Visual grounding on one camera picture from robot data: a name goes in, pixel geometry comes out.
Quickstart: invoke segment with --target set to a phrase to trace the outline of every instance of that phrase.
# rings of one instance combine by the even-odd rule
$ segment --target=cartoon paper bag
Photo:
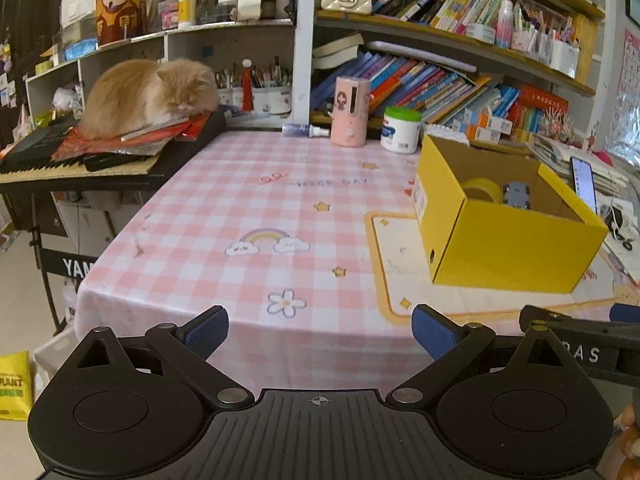
[[[98,44],[146,34],[145,0],[95,0]]]

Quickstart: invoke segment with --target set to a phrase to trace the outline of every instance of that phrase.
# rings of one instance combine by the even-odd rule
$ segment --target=floor
[[[43,236],[46,248],[74,252],[68,238]],[[53,322],[40,271],[35,266],[30,235],[21,232],[0,254],[0,355],[33,351],[51,338]],[[51,290],[62,314],[61,276],[50,276]],[[31,446],[26,422],[0,420],[0,478],[35,480],[42,466]]]

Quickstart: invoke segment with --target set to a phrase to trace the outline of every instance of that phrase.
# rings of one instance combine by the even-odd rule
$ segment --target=fluffy fur
[[[95,83],[80,130],[87,139],[111,139],[219,106],[213,72],[202,63],[132,59]]]

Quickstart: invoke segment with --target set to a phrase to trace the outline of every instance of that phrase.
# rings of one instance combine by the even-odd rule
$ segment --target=pink spray can
[[[331,142],[349,148],[364,146],[370,93],[371,82],[368,79],[339,77],[335,81]]]

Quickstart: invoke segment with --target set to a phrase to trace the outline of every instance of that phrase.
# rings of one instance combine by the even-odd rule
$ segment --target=yellow snack package
[[[27,420],[32,406],[29,352],[0,357],[0,419]]]

